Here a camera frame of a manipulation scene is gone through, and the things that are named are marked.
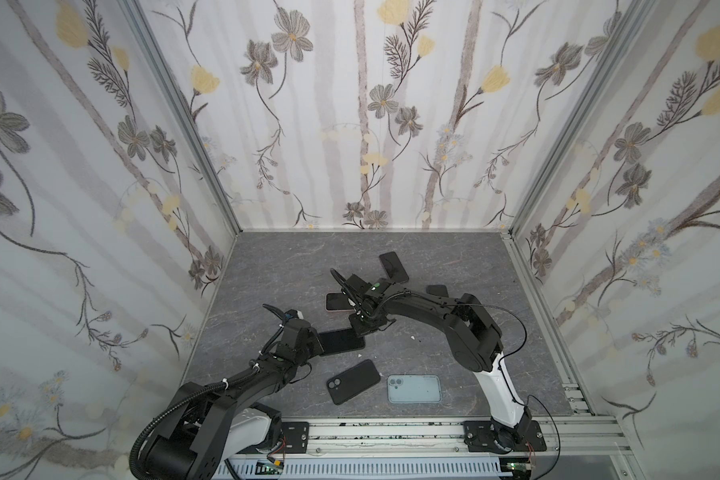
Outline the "black phone case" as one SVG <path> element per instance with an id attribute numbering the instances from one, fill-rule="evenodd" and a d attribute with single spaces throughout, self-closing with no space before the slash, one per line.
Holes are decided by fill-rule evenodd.
<path id="1" fill-rule="evenodd" d="M 329 378 L 326 387 L 334 405 L 342 405 L 377 385 L 380 374 L 372 360 L 357 365 Z"/>

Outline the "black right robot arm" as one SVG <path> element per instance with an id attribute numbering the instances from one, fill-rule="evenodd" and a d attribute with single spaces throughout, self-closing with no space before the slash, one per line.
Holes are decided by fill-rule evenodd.
<path id="1" fill-rule="evenodd" d="M 399 317 L 420 322 L 441 332 L 452 356 L 473 372 L 490 407 L 484 447 L 508 454 L 536 438 L 529 407 L 521 401 L 504 365 L 502 331 L 485 306 L 471 295 L 452 298 L 411 290 L 380 279 L 369 283 L 356 275 L 348 278 L 332 269 L 331 276 L 349 301 L 350 324 L 359 336 L 381 332 Z"/>

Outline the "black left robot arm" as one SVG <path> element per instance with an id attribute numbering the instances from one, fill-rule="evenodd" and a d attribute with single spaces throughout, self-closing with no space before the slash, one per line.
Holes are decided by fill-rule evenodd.
<path id="1" fill-rule="evenodd" d="M 282 324 L 246 370 L 205 386 L 188 382 L 137 436 L 129 468 L 137 479 L 210 479 L 224 452 L 234 418 L 294 380 L 322 352 L 318 333 L 303 319 Z"/>

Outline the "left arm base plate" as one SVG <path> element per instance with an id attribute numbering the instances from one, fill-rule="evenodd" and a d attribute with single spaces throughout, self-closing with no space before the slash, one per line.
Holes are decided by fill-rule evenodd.
<path id="1" fill-rule="evenodd" d="M 286 421 L 281 426 L 281 438 L 277 454 L 306 454 L 308 450 L 310 424 L 308 422 Z"/>

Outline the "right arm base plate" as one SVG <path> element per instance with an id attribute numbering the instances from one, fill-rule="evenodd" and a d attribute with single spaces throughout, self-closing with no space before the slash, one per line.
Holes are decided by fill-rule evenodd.
<path id="1" fill-rule="evenodd" d="M 464 421 L 462 426 L 464 443 L 472 453 L 507 455 L 548 450 L 540 425 L 535 420 L 519 430 L 494 420 Z"/>

